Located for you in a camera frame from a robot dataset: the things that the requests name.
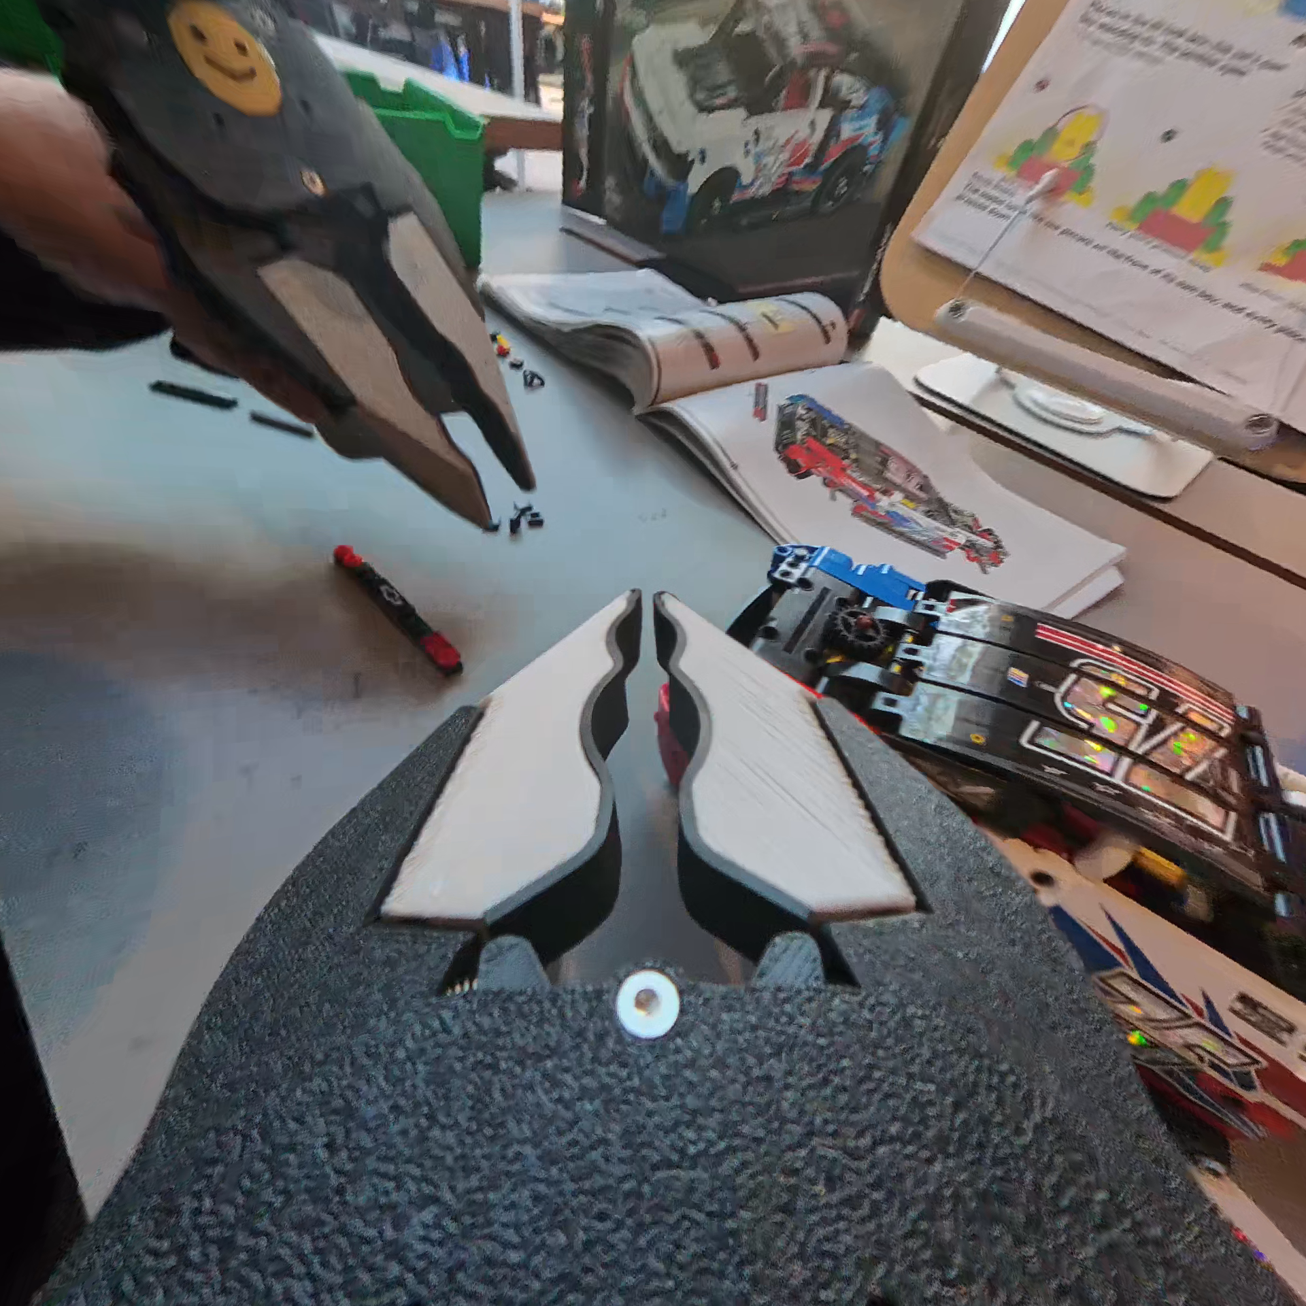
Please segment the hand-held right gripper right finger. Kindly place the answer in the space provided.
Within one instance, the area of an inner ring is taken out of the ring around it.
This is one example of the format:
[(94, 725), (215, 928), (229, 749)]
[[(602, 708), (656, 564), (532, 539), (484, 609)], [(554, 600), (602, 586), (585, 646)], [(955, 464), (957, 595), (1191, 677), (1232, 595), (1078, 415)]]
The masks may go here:
[(680, 895), (759, 962), (775, 937), (916, 914), (919, 895), (823, 702), (670, 592), (653, 606), (658, 736), (678, 792)]

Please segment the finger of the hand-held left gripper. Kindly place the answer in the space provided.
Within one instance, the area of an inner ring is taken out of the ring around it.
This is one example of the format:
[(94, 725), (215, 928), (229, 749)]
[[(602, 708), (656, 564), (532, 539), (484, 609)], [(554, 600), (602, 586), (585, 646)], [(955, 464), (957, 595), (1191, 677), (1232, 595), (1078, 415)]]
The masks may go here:
[(414, 340), (520, 489), (535, 489), (529, 449), (476, 289), (414, 211), (387, 220), (386, 261), (414, 307)]
[(451, 436), (462, 410), (448, 383), (415, 351), (392, 341), (336, 271), (285, 256), (257, 271), (276, 303), (307, 335), (349, 391), (336, 432), (383, 458), (476, 528), (492, 523), (481, 474)]

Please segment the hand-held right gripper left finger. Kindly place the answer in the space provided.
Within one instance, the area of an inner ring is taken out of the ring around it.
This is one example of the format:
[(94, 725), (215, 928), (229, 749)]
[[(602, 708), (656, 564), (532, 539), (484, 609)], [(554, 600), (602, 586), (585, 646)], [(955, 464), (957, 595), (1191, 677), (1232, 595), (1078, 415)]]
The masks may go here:
[(628, 727), (642, 592), (628, 589), (478, 705), (381, 893), (381, 920), (517, 935), (554, 965), (611, 914), (621, 836), (608, 760)]

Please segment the black brick strip red studs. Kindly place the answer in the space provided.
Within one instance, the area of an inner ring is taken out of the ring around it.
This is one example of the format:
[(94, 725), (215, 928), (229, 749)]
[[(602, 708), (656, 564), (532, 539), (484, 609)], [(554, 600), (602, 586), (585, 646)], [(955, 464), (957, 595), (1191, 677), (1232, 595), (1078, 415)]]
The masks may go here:
[(360, 554), (352, 545), (339, 544), (333, 550), (333, 562), (342, 572), (342, 575), (350, 576), (367, 595), (369, 601), (384, 614), (386, 620), (397, 628), (401, 635), (414, 646), (420, 654), (433, 663), (433, 660), (417, 646), (415, 635), (422, 631), (439, 631), (434, 628), (405, 596), (400, 589), (387, 579), (375, 565), (372, 565), (363, 554)]

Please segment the person's left forearm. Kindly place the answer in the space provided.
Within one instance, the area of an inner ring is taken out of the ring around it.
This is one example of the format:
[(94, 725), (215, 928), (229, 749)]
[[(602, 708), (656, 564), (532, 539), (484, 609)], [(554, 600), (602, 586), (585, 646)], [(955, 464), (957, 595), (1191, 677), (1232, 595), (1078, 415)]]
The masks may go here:
[(170, 332), (150, 309), (86, 298), (2, 234), (2, 352), (109, 351)]

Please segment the white desk lamp base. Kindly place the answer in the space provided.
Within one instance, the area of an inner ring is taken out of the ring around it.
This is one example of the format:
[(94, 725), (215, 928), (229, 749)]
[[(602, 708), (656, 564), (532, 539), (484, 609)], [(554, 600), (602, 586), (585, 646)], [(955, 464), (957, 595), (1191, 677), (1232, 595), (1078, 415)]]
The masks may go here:
[(1065, 166), (1047, 166), (1023, 188), (988, 250), (938, 306), (932, 332), (992, 362), (1019, 411), (1022, 439), (1152, 500), (1182, 495), (1221, 453), (1277, 442), (1283, 424), (1272, 413), (1121, 363), (972, 296), (1005, 237), (1039, 203), (1068, 194)]

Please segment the person's left hand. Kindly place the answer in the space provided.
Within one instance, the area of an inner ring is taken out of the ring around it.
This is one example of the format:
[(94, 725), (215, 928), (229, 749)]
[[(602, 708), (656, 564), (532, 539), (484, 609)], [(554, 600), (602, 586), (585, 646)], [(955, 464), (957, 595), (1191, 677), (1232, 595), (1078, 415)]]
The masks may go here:
[(111, 175), (91, 110), (49, 74), (2, 71), (2, 223), (91, 298), (159, 310), (170, 275), (154, 229)]

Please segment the green plastic bin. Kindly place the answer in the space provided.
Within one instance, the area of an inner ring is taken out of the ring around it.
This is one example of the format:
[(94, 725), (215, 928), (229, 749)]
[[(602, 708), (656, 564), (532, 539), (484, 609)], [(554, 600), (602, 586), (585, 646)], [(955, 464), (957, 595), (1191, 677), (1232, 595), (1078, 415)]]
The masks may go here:
[(36, 1), (2, 1), (2, 65), (61, 76), (63, 43)]
[(344, 69), (353, 93), (369, 104), (406, 161), (436, 197), (464, 262), (482, 264), (485, 122), (426, 85), (405, 77), (392, 86), (373, 72)]

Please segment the black toy set box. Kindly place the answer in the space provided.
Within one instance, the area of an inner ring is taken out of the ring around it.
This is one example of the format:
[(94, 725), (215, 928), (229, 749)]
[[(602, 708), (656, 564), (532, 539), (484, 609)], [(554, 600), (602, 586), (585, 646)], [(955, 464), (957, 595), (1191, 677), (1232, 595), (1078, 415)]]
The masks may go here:
[(810, 289), (854, 337), (1000, 1), (566, 2), (565, 203), (711, 299)]

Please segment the blue red toy brick car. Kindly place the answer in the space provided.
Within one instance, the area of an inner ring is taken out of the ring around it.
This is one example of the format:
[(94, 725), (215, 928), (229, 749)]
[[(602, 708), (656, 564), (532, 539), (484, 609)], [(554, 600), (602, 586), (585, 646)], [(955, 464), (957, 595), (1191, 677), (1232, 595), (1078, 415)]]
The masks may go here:
[(1261, 715), (1103, 631), (813, 545), (775, 550), (726, 634), (821, 697), (919, 895), (799, 937), (1098, 1141), (1138, 1114), (1128, 1055), (1218, 1207), (1302, 1277), (1226, 1175), (1233, 1144), (1303, 1151), (1303, 775)]

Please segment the open instruction booklet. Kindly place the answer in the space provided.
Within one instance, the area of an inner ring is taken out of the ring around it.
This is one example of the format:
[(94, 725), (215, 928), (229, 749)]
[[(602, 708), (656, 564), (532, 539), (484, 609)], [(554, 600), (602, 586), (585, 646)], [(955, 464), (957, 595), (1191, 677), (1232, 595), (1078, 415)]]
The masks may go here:
[(1124, 547), (992, 478), (888, 369), (848, 362), (818, 292), (714, 303), (650, 268), (506, 273), (482, 295), (604, 373), (778, 544), (824, 544), (1062, 617), (1123, 584)]

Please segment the wooden display board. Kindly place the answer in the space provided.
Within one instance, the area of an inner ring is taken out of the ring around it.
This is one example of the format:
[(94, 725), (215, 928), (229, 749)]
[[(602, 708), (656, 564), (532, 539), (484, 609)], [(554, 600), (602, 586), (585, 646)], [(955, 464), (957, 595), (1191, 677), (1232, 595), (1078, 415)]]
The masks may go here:
[[(888, 245), (880, 281), (890, 309), (901, 321), (911, 327), (933, 334), (930, 321), (938, 306), (955, 293), (969, 270), (943, 254), (922, 248), (916, 239), (918, 229), (922, 226), (932, 205), (939, 198), (946, 183), (953, 177), (969, 146), (977, 142), (981, 128), (994, 114), (1005, 91), (1013, 86), (1020, 71), (1033, 57), (1034, 49), (1051, 32), (1056, 18), (1068, 4), (1023, 2), (1005, 38), (994, 48), (991, 62), (983, 74), (980, 74), (949, 135), (943, 139), (935, 161), (925, 172), (924, 180), (916, 188), (904, 212)], [(1016, 290), (988, 279), (983, 271), (972, 282), (971, 293), (974, 298), (992, 304), (1005, 313), (1023, 318), (1042, 332), (1103, 352), (1121, 363), (1151, 371), (1165, 379), (1191, 380), (1202, 387), (1210, 387), (1145, 354), (1131, 351), (1118, 345), (1114, 338), (1096, 334), (1070, 318), (1058, 315), (1042, 304), (1023, 298)], [(1302, 489), (1303, 429), (1292, 427), (1286, 422), (1281, 424), (1281, 438), (1271, 447), (1258, 452), (1221, 455), (1267, 478)]]

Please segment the person's black clothed legs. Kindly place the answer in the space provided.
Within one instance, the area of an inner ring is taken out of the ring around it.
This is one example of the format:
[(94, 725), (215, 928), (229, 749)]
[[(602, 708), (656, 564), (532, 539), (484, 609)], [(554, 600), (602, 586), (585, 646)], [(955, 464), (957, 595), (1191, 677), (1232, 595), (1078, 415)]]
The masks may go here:
[(8, 956), (2, 956), (2, 1302), (28, 1304), (87, 1225)]

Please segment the printed colour instruction sheet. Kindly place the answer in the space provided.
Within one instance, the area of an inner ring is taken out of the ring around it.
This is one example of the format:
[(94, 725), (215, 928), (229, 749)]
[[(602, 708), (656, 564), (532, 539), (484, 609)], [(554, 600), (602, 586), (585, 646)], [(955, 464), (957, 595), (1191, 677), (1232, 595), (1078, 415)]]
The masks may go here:
[(1303, 2), (1070, 2), (932, 253), (1303, 430)]

